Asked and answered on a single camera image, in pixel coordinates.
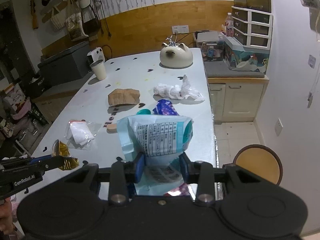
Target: hanging bag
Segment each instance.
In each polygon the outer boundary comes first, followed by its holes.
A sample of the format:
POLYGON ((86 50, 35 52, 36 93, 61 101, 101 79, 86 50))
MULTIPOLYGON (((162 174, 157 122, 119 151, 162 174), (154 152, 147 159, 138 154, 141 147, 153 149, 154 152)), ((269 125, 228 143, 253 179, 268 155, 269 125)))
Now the hanging bag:
POLYGON ((50 18, 53 28, 58 31, 61 30, 65 26, 66 22, 66 11, 61 12, 59 9, 54 6, 51 10, 51 18, 50 18))
POLYGON ((75 0, 68 0, 66 26, 72 41, 89 37, 83 31, 81 11, 75 0))

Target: tiled floor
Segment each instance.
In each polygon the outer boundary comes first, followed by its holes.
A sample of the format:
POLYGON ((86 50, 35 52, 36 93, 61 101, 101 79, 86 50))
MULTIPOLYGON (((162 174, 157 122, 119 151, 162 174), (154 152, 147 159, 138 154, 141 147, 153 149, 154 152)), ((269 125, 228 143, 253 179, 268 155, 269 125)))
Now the tiled floor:
POLYGON ((214 125, 218 140, 219 166, 231 163, 244 146, 260 144, 252 122, 222 123, 214 125))

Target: plastic bottle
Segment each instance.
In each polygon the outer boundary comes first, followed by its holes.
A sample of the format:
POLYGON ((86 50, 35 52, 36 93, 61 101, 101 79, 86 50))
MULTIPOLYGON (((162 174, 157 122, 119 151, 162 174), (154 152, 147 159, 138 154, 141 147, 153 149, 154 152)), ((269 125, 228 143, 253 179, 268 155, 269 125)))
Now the plastic bottle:
POLYGON ((233 37, 233 18, 231 13, 228 13, 228 17, 226 18, 226 34, 228 37, 233 37))

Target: cabinet handle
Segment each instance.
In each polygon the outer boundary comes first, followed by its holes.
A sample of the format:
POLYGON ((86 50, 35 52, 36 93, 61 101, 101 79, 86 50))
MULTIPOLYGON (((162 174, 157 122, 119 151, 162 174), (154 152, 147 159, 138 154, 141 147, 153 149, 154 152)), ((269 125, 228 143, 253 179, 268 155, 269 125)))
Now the cabinet handle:
POLYGON ((229 86, 229 88, 230 88, 230 89, 240 89, 240 88, 241 88, 241 86, 240 86, 239 88, 232 88, 232 87, 230 87, 230 86, 229 86))

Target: white plastic bag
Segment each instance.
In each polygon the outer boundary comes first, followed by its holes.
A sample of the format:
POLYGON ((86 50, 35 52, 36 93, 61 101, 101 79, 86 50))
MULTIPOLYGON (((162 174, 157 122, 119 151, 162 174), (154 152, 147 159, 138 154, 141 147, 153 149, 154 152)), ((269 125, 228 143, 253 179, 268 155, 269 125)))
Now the white plastic bag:
POLYGON ((69 148, 90 150, 95 147, 94 137, 101 127, 100 123, 70 120, 65 132, 69 148))
POLYGON ((72 41, 78 41, 89 37, 84 33, 81 10, 75 0, 68 0, 66 26, 72 41))
POLYGON ((160 95, 163 98, 171 99, 186 99, 192 97, 198 101, 204 101, 204 96, 195 88, 191 87, 186 75, 183 76, 182 86, 171 86, 165 84, 158 84, 153 88, 155 95, 160 95))

